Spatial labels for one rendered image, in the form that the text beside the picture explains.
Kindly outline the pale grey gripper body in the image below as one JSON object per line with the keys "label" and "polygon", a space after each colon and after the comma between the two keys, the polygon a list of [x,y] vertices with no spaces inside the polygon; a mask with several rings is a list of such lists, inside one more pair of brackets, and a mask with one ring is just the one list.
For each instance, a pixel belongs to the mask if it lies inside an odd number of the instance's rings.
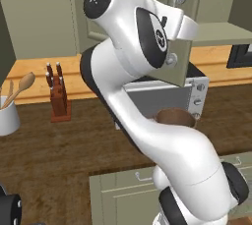
{"label": "pale grey gripper body", "polygon": [[192,42],[175,40],[169,43],[169,53],[176,56],[175,64],[164,63],[160,69],[153,71],[153,77],[178,86],[184,86],[189,63]]}

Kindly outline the brown round basket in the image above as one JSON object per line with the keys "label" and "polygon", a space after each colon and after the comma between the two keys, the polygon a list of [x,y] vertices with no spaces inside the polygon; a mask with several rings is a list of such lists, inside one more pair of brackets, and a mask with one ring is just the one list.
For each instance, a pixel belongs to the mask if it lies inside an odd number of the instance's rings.
{"label": "brown round basket", "polygon": [[191,113],[176,107],[161,109],[157,112],[155,120],[161,124],[180,125],[190,128],[195,128],[197,125],[197,120]]}

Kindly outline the olive base cabinet run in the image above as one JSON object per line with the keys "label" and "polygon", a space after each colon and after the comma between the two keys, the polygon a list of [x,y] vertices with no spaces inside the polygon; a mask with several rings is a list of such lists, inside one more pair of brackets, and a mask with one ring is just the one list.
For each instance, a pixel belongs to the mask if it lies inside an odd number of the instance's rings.
{"label": "olive base cabinet run", "polygon": [[[230,220],[252,216],[252,151],[222,156],[229,162],[239,156],[236,166],[249,185],[249,198],[229,214]],[[159,190],[155,187],[153,167],[90,176],[92,225],[152,225],[159,213]]]}

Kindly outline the dark olive tall cabinet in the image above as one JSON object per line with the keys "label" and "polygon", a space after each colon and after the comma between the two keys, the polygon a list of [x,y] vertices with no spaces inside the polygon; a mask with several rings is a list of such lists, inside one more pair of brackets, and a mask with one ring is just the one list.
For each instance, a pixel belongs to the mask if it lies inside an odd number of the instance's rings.
{"label": "dark olive tall cabinet", "polygon": [[4,15],[3,6],[0,2],[0,86],[8,77],[16,62],[16,55]]}

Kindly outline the silver toaster oven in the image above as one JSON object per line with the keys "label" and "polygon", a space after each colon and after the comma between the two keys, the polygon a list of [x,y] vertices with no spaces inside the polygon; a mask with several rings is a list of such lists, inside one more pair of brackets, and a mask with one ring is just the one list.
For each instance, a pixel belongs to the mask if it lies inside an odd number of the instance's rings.
{"label": "silver toaster oven", "polygon": [[185,85],[168,84],[145,76],[124,86],[139,111],[153,119],[160,110],[180,108],[187,123],[195,127],[202,115],[209,87],[209,78],[192,63],[188,65]]}

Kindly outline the olive range hood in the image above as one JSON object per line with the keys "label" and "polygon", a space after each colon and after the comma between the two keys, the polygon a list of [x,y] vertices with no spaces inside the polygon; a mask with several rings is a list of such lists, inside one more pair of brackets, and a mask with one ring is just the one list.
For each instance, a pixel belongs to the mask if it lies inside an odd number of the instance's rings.
{"label": "olive range hood", "polygon": [[230,23],[199,24],[193,46],[237,45],[252,43],[252,32]]}

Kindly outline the black built-in appliance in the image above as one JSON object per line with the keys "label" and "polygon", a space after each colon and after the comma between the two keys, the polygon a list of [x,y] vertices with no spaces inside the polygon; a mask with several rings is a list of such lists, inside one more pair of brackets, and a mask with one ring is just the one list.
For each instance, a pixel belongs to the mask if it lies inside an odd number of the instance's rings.
{"label": "black built-in appliance", "polygon": [[226,67],[228,69],[252,67],[252,44],[233,45]]}

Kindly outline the wooden knife block with knives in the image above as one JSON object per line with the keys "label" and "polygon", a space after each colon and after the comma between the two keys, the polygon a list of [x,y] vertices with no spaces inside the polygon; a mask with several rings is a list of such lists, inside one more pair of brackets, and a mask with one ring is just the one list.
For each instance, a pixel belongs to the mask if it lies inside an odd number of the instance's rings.
{"label": "wooden knife block with knives", "polygon": [[56,63],[57,74],[53,74],[52,67],[46,64],[45,74],[47,84],[50,88],[51,122],[65,122],[71,120],[71,101],[67,98],[67,91],[64,83],[62,68],[59,62]]}

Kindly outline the wooden spoon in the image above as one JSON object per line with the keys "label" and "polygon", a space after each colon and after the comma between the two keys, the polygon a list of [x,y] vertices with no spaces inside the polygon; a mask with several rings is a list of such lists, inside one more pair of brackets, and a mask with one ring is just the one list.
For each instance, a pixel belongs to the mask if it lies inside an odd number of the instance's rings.
{"label": "wooden spoon", "polygon": [[34,83],[34,80],[35,80],[35,75],[33,72],[30,72],[26,75],[24,75],[20,81],[19,81],[19,88],[18,90],[13,93],[10,97],[8,97],[6,99],[6,101],[4,102],[4,105],[2,106],[2,109],[4,108],[7,108],[11,103],[12,101],[24,90],[30,88],[33,83]]}

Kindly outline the wooden spatula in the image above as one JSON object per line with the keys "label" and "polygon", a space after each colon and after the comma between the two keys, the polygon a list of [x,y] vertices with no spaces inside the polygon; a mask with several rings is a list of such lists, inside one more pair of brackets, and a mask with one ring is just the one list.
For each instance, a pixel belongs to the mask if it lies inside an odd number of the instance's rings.
{"label": "wooden spatula", "polygon": [[10,80],[9,93],[7,99],[11,97],[11,95],[13,94],[13,90],[14,90],[14,82]]}

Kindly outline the white utensil pot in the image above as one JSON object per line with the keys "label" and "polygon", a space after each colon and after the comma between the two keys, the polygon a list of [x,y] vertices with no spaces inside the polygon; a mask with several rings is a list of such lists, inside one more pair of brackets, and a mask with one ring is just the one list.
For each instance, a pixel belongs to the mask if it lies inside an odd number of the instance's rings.
{"label": "white utensil pot", "polygon": [[0,102],[0,137],[8,136],[20,128],[20,118],[14,102],[2,109],[7,97],[1,96]]}

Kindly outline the black cylindrical fitting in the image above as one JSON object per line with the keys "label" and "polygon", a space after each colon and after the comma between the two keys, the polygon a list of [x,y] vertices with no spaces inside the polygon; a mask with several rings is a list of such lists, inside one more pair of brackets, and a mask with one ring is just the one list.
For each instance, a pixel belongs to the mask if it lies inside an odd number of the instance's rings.
{"label": "black cylindrical fitting", "polygon": [[22,200],[18,194],[8,195],[0,184],[0,225],[21,225]]}

